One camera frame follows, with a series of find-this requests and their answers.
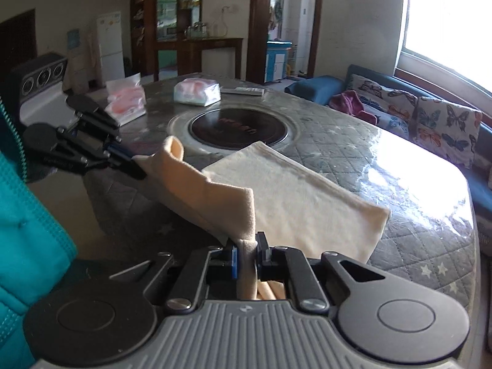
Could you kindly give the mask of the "dark wooden display cabinet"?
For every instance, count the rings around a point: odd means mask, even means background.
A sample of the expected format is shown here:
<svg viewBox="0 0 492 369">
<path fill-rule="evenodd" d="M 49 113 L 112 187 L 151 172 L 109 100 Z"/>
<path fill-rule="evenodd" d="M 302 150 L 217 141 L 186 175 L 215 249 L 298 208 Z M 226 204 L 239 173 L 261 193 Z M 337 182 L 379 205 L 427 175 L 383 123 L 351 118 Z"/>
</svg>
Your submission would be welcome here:
<svg viewBox="0 0 492 369">
<path fill-rule="evenodd" d="M 186 31 L 201 21 L 202 0 L 130 0 L 131 62 L 135 72 L 175 75 Z"/>
</svg>

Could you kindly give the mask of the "white refrigerator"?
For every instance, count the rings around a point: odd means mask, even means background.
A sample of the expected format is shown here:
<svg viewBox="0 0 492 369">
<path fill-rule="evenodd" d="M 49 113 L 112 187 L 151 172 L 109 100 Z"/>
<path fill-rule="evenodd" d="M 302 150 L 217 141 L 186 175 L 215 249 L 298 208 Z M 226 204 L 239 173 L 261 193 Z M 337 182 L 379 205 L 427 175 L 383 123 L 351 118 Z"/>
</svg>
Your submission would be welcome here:
<svg viewBox="0 0 492 369">
<path fill-rule="evenodd" d="M 124 78 L 122 16 L 120 12 L 96 19 L 97 75 L 100 84 Z"/>
</svg>

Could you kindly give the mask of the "pink plastic bag pack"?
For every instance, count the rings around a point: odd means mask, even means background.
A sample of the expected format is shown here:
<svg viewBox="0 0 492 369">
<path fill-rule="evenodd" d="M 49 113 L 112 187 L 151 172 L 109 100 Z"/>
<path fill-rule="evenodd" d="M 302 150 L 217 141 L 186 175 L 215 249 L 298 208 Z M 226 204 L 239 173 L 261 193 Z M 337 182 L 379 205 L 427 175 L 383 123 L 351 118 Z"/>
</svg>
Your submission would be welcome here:
<svg viewBox="0 0 492 369">
<path fill-rule="evenodd" d="M 106 82 L 106 90 L 109 96 L 108 105 L 104 110 L 120 127 L 147 113 L 146 95 L 139 73 Z"/>
</svg>

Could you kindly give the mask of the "black white table appliance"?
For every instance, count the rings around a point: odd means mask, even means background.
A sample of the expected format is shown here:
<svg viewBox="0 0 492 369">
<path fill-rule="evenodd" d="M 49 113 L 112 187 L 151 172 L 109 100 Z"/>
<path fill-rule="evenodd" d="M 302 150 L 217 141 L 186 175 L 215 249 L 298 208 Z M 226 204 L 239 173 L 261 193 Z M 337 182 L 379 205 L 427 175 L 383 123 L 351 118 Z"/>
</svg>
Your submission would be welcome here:
<svg viewBox="0 0 492 369">
<path fill-rule="evenodd" d="M 14 68 L 10 76 L 18 120 L 24 126 L 44 122 L 54 127 L 75 121 L 62 90 L 68 59 L 57 53 L 43 54 Z"/>
</svg>

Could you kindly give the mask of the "cream beige garment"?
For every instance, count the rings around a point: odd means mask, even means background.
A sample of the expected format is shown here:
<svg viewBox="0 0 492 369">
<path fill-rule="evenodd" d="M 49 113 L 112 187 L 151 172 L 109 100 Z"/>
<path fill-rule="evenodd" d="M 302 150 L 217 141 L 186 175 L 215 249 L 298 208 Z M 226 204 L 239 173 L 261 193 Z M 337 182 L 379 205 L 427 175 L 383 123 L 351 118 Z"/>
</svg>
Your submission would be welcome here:
<svg viewBox="0 0 492 369">
<path fill-rule="evenodd" d="M 174 136 L 151 156 L 135 156 L 147 176 L 137 182 L 146 198 L 239 249 L 241 299 L 279 299 L 278 285 L 259 282 L 254 266 L 257 232 L 271 246 L 308 257 L 337 251 L 367 262 L 390 216 L 322 175 L 255 142 L 203 170 L 184 162 Z"/>
</svg>

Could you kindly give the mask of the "right butterfly print cushion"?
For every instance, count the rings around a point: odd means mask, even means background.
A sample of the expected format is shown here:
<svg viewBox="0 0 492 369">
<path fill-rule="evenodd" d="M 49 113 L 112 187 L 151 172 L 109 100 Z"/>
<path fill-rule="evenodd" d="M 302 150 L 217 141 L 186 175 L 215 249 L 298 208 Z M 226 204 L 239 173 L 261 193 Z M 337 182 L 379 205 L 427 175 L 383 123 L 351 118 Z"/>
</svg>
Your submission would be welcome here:
<svg viewBox="0 0 492 369">
<path fill-rule="evenodd" d="M 456 166 L 470 169 L 481 120 L 480 110 L 443 99 L 419 97 L 410 136 L 427 151 Z"/>
</svg>

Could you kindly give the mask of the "butterfly print cushion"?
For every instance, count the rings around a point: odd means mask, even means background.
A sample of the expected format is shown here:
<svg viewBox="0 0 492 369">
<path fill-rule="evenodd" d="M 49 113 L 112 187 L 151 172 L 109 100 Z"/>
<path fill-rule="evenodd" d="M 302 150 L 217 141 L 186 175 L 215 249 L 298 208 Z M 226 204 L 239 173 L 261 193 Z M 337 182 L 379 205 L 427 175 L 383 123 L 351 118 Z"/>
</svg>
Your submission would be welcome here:
<svg viewBox="0 0 492 369">
<path fill-rule="evenodd" d="M 410 136 L 427 151 L 456 166 L 470 169 L 481 120 L 480 110 L 443 99 L 419 97 Z"/>
<path fill-rule="evenodd" d="M 414 94 L 387 88 L 357 74 L 350 76 L 347 89 L 359 95 L 365 110 L 377 117 L 379 128 L 409 139 L 410 122 L 418 102 Z"/>
</svg>

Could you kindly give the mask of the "window with metal frame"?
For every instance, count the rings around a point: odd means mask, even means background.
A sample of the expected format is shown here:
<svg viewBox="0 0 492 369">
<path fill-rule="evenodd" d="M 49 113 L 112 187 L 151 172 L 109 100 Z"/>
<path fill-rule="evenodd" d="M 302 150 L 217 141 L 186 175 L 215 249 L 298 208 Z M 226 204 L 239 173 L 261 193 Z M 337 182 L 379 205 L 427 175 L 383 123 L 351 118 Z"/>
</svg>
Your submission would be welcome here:
<svg viewBox="0 0 492 369">
<path fill-rule="evenodd" d="M 398 67 L 491 95 L 491 0 L 409 0 Z"/>
</svg>

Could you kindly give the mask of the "light blue cabinet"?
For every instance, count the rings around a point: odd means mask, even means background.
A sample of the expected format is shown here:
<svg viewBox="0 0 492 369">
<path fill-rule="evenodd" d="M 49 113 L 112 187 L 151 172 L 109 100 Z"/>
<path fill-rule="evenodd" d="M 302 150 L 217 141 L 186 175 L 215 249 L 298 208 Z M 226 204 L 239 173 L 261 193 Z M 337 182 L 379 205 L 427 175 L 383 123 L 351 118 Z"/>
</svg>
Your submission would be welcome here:
<svg viewBox="0 0 492 369">
<path fill-rule="evenodd" d="M 265 82 L 277 82 L 286 78 L 288 52 L 292 48 L 289 41 L 268 41 L 265 64 Z"/>
</svg>

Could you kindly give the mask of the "pink white tissue pack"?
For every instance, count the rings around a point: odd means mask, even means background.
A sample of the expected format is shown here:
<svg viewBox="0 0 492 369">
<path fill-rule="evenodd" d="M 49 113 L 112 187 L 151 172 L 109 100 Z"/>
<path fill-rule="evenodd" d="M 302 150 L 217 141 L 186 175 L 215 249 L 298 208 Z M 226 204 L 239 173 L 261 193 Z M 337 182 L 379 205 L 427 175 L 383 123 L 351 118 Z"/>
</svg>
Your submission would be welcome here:
<svg viewBox="0 0 492 369">
<path fill-rule="evenodd" d="M 215 80 L 191 77 L 178 82 L 173 88 L 175 102 L 208 107 L 221 100 L 220 85 Z"/>
</svg>

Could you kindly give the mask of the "teal quilted jacket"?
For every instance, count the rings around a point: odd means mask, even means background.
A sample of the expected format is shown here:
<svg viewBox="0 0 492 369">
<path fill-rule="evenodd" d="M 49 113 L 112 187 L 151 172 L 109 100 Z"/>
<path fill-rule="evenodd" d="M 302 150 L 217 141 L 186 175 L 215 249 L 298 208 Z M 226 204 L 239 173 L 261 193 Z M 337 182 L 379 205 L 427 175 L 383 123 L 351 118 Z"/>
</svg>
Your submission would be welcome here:
<svg viewBox="0 0 492 369">
<path fill-rule="evenodd" d="M 63 227 L 29 190 L 18 130 L 1 107 L 1 367 L 30 368 L 35 359 L 22 321 L 49 294 L 77 256 Z"/>
</svg>

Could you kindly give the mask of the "dark wooden side counter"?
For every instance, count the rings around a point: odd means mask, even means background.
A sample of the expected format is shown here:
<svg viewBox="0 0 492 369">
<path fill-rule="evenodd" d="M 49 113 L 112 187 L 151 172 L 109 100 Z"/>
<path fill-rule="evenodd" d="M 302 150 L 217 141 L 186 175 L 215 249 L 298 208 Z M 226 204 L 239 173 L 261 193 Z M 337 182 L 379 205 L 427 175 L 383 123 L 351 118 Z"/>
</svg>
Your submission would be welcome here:
<svg viewBox="0 0 492 369">
<path fill-rule="evenodd" d="M 155 41 L 153 50 L 155 61 L 158 62 L 159 51 L 176 51 L 178 75 L 202 72 L 202 51 L 233 48 L 234 77 L 241 79 L 242 69 L 242 38 L 191 38 L 168 41 Z"/>
</svg>

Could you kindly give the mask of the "grey remote control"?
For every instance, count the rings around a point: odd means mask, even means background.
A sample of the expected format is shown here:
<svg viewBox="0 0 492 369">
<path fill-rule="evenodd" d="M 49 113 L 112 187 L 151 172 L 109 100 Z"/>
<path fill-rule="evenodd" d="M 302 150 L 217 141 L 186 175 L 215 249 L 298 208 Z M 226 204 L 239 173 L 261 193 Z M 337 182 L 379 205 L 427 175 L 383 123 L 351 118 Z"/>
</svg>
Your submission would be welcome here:
<svg viewBox="0 0 492 369">
<path fill-rule="evenodd" d="M 244 96 L 253 96 L 253 97 L 262 97 L 265 93 L 265 90 L 263 88 L 245 88 L 245 87 L 237 87 L 237 88 L 221 87 L 220 91 L 222 94 L 244 95 Z"/>
</svg>

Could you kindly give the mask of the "left butterfly print cushion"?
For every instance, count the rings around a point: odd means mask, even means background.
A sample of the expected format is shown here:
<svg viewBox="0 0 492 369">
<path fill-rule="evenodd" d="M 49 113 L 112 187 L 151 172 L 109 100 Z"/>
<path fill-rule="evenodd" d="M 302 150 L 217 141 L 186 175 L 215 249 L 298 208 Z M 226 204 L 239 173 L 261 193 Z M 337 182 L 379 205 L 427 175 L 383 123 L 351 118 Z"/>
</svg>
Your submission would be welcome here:
<svg viewBox="0 0 492 369">
<path fill-rule="evenodd" d="M 357 74 L 350 76 L 347 89 L 359 95 L 365 110 L 377 117 L 379 128 L 409 139 L 410 122 L 418 102 L 414 94 L 387 88 Z"/>
</svg>

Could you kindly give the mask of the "blue corner sofa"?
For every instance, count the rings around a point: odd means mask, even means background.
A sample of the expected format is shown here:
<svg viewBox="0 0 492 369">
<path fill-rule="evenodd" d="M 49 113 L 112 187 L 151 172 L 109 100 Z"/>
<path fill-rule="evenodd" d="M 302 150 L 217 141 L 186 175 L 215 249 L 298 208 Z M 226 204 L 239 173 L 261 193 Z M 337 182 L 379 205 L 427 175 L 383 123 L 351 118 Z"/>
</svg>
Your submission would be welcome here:
<svg viewBox="0 0 492 369">
<path fill-rule="evenodd" d="M 469 182 L 477 214 L 491 219 L 491 126 L 478 108 L 354 64 L 343 80 L 303 79 L 285 92 L 362 119 L 453 163 Z"/>
</svg>

